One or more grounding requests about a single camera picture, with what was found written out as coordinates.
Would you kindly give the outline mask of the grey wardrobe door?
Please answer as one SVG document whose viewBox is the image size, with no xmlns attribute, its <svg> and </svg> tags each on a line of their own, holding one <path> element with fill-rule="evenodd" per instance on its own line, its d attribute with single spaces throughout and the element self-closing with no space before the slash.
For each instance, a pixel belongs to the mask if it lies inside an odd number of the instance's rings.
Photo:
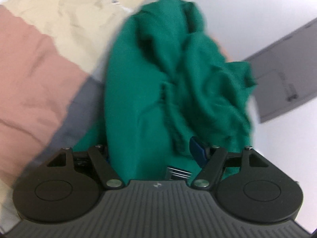
<svg viewBox="0 0 317 238">
<path fill-rule="evenodd" d="M 254 97 L 262 123 L 316 97 L 316 20 L 311 20 L 245 59 L 257 87 Z M 291 102 L 288 96 L 297 93 Z"/>
</svg>

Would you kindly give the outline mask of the green hooded sweatshirt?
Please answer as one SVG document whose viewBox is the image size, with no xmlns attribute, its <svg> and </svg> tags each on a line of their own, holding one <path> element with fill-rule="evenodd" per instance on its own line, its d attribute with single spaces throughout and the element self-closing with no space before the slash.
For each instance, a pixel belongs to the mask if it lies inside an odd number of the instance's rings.
<svg viewBox="0 0 317 238">
<path fill-rule="evenodd" d="M 163 180 L 168 166 L 197 175 L 194 136 L 236 153 L 251 143 L 250 64 L 227 61 L 195 3 L 158 0 L 130 16 L 105 84 L 103 112 L 74 149 L 106 143 L 124 182 Z"/>
</svg>

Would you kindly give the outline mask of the patchwork bed quilt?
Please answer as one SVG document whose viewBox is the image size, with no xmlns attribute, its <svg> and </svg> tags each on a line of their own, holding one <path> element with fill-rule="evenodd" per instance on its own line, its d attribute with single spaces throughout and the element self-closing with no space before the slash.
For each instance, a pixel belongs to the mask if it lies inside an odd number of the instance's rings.
<svg viewBox="0 0 317 238">
<path fill-rule="evenodd" d="M 16 182 L 96 122 L 113 40 L 155 1 L 1 0 L 1 233 Z"/>
</svg>

